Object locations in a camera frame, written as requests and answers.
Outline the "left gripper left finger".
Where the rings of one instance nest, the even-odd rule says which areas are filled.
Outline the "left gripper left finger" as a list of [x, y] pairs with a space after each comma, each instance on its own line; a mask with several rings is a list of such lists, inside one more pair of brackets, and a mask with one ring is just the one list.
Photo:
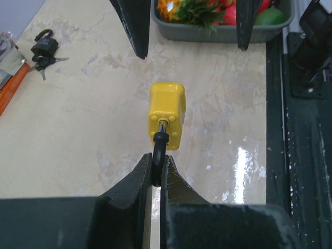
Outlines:
[[151, 154], [97, 197], [1, 199], [1, 248], [149, 248]]

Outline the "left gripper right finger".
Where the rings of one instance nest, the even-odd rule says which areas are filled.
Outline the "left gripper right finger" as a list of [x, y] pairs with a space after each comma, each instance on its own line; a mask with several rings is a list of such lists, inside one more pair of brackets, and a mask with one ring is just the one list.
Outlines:
[[301, 248], [281, 207], [210, 203], [184, 180], [171, 156], [160, 193], [161, 248]]

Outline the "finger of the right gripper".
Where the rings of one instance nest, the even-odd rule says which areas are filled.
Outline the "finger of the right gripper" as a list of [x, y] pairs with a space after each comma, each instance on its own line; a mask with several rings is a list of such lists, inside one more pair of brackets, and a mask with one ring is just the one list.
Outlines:
[[237, 21], [237, 45], [242, 51], [248, 49], [255, 17], [261, 7], [262, 0], [237, 0], [236, 21]]
[[137, 57], [148, 55], [150, 7], [149, 0], [110, 0]]

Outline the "yellow padlock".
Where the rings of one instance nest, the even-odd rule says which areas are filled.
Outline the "yellow padlock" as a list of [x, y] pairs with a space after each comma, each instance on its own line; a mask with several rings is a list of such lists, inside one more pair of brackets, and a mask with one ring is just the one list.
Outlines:
[[156, 82], [149, 92], [148, 134], [154, 146], [152, 184], [161, 186], [166, 151], [178, 150], [186, 112], [185, 88], [178, 82]]

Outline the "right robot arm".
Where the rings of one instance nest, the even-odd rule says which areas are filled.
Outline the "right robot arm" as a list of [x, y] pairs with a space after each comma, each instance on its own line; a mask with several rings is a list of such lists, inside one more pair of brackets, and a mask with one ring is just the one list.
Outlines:
[[[273, 40], [294, 19], [299, 1], [112, 1], [135, 54], [148, 54], [150, 20], [170, 40], [250, 43]], [[331, 81], [331, 11], [309, 1], [299, 19], [300, 32], [289, 32], [287, 50], [292, 95], [323, 99]]]

